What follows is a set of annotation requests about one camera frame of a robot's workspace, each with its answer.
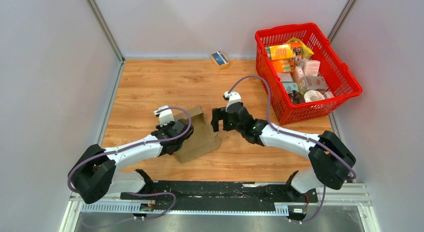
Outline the brown cardboard box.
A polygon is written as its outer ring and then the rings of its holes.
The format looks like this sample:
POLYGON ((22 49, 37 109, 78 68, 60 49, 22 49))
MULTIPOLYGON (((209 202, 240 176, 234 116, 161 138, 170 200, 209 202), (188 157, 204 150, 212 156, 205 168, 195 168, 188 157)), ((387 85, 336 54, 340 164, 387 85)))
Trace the brown cardboard box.
POLYGON ((173 154, 180 163, 187 163, 211 151, 218 149, 222 138, 213 131, 212 126, 206 120, 205 114, 200 106, 188 110, 191 116, 193 133, 185 140, 179 151, 173 154))

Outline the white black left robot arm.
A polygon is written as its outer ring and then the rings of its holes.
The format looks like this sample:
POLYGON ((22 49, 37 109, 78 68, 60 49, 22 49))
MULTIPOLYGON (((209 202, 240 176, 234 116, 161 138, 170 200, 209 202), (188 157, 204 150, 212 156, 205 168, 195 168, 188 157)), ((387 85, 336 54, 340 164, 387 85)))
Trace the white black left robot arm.
POLYGON ((86 204, 92 204, 110 193, 135 193, 140 199, 152 195, 153 186, 143 171, 121 172, 121 169, 150 158, 172 155, 193 134, 194 127, 179 119, 137 141, 102 148, 90 145, 67 175, 69 188, 86 204))

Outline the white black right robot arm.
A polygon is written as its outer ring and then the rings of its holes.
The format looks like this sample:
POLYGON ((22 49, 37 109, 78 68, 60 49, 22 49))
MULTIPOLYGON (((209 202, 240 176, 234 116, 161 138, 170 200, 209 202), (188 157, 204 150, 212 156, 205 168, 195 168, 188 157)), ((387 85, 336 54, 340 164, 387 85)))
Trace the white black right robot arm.
POLYGON ((280 148, 310 161, 309 169, 295 171, 286 182, 285 194, 291 201, 300 200, 306 192, 317 187, 339 190, 353 174, 356 158, 331 131, 323 134, 300 133, 267 120, 254 119, 242 102, 227 108, 214 108, 210 123, 215 132, 219 131, 220 121, 224 131, 235 130, 248 143, 280 148))

